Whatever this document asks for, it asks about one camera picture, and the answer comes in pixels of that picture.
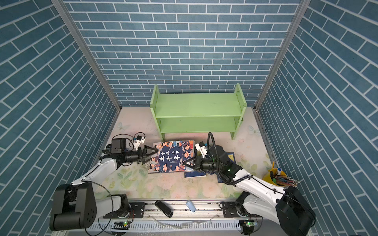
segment book cover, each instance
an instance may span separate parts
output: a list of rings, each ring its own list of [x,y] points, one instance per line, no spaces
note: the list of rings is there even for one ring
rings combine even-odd
[[[154,143],[159,152],[151,156],[148,173],[193,171],[183,165],[194,156],[194,140]]]
[[[231,153],[227,153],[228,155],[228,158],[230,158],[230,160],[236,164],[236,161],[235,161],[235,154],[233,152]],[[219,178],[219,176],[217,175],[218,177],[218,183],[223,183],[223,181]]]
[[[201,152],[197,150],[197,156],[201,156]],[[204,172],[198,172],[198,171],[193,171],[193,172],[185,172],[184,177],[185,178],[196,178],[196,177],[205,177],[206,173]]]

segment green shelf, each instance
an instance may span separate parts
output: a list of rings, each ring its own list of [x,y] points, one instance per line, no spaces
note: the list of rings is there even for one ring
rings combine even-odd
[[[164,140],[166,133],[230,132],[232,139],[247,107],[239,84],[234,93],[160,94],[155,85],[150,109]]]
[[[162,133],[235,132],[234,118],[226,117],[183,117],[161,119]]]

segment cartoon illustration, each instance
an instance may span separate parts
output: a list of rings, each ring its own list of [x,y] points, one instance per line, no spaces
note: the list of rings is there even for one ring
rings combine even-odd
[[[159,152],[151,157],[148,173],[192,171],[182,163],[194,156],[194,141],[168,141],[154,143]]]

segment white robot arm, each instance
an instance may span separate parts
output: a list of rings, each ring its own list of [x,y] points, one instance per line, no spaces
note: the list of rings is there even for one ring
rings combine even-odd
[[[50,217],[52,231],[88,228],[96,218],[112,214],[127,217],[130,205],[126,194],[111,195],[96,200],[94,189],[124,163],[148,162],[158,150],[148,146],[137,151],[125,151],[125,139],[112,139],[112,144],[103,150],[101,160],[88,172],[70,184],[60,185],[54,193]],[[315,213],[294,187],[285,189],[252,176],[241,166],[231,162],[221,146],[203,149],[203,156],[188,159],[184,165],[197,171],[216,172],[227,185],[234,185],[245,192],[235,201],[237,212],[242,215],[258,214],[280,224],[289,236],[304,236],[313,226]]]
[[[315,212],[294,187],[288,189],[257,178],[230,161],[227,153],[208,135],[206,158],[188,159],[185,166],[196,171],[216,172],[223,183],[234,185],[245,192],[235,201],[239,215],[258,214],[279,224],[289,236],[304,236],[315,223]]]
[[[150,156],[158,152],[156,148],[146,145],[144,149],[138,147],[136,151],[127,151],[126,141],[123,138],[112,139],[112,144],[102,151],[105,155],[93,168],[70,184],[58,186],[50,216],[52,231],[88,228],[95,219],[109,213],[119,218],[129,215],[130,205],[126,194],[111,195],[108,192],[109,196],[101,200],[96,200],[94,195],[94,189],[120,166],[133,162],[145,164]]]

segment brick wallpaper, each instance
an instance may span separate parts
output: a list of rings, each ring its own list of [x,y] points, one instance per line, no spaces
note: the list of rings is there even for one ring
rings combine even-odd
[[[44,235],[115,108],[50,0],[0,0],[0,235]]]
[[[312,0],[260,110],[314,235],[378,235],[378,1]]]
[[[255,104],[300,0],[65,1],[122,106],[161,93]]]

